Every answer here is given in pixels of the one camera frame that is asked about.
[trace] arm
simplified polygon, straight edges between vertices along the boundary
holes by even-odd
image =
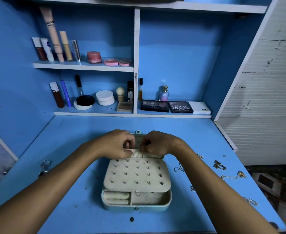
[[[159,131],[147,134],[141,151],[174,155],[183,166],[217,233],[277,234],[271,224],[211,170],[178,137]]]
[[[134,136],[114,130],[79,146],[46,175],[0,206],[0,234],[37,233],[79,176],[97,158],[132,155]]]

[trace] pink jar lid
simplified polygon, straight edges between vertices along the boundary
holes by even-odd
[[[124,58],[124,59],[119,60],[119,65],[121,65],[121,66],[129,66],[131,62],[132,62],[131,59]]]
[[[87,52],[86,55],[88,56],[88,58],[91,58],[91,59],[98,59],[98,58],[101,58],[101,53],[100,52]]]
[[[103,61],[104,65],[118,65],[118,60],[115,58],[105,59]]]
[[[99,63],[99,62],[102,62],[102,58],[97,58],[97,59],[88,58],[88,62],[89,63]]]

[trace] purple mascara tube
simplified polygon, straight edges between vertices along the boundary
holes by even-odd
[[[65,98],[66,98],[68,107],[71,107],[70,98],[69,98],[69,96],[68,96],[68,92],[67,92],[67,89],[66,89],[65,82],[64,82],[63,80],[61,80],[60,83],[61,83],[61,85],[62,85],[63,92],[64,92],[64,94],[65,94]]]

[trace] hand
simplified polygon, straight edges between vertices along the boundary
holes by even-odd
[[[123,159],[131,157],[134,148],[135,138],[126,130],[113,130],[96,139],[90,140],[81,145],[86,153],[96,153],[97,157],[110,159]]]
[[[151,131],[143,137],[140,151],[164,156],[168,153],[175,155],[176,148],[185,143],[180,138],[160,131]]]

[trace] white corrugated wall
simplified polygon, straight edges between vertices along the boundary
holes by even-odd
[[[218,119],[244,165],[286,164],[286,0],[279,0]]]

